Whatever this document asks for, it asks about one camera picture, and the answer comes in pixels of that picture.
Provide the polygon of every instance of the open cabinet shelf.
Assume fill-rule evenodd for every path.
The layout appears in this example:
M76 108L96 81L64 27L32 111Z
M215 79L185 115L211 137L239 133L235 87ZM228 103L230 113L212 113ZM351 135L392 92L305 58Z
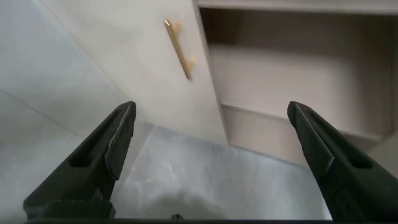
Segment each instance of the open cabinet shelf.
M231 144L302 164L290 101L364 150L391 134L392 17L236 9L201 17Z

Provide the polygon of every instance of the floor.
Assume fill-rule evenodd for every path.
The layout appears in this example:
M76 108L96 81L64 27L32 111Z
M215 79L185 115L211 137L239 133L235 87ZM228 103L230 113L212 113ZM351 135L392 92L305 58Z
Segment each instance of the floor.
M123 172L118 218L331 218L309 169L160 127Z

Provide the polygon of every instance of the cabinet panel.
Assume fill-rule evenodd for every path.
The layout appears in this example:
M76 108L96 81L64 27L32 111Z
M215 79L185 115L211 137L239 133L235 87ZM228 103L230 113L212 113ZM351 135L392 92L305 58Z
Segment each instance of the cabinet panel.
M42 1L91 58L137 103L139 116L159 126L226 143L211 80L197 9L191 1ZM187 58L187 80L164 27L182 23L178 34Z

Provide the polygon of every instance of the white cabinet door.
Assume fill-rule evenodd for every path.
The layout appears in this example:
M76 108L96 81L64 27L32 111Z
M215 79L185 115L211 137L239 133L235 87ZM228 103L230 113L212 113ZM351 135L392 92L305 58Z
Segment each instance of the white cabinet door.
M188 0L42 0L107 76L137 103L138 116L226 144L196 6ZM187 80L164 20L180 21L178 41L193 57Z

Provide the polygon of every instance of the shelf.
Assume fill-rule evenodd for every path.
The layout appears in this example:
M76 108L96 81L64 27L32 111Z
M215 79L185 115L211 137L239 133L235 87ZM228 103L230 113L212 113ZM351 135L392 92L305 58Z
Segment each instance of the shelf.
M391 133L391 22L379 16L202 9L221 104L287 119L313 108L344 133Z
M396 14L395 0L198 0L200 7L228 9L263 9L300 12L343 12L361 14Z
M300 166L308 166L299 139L289 121L223 106L228 141Z

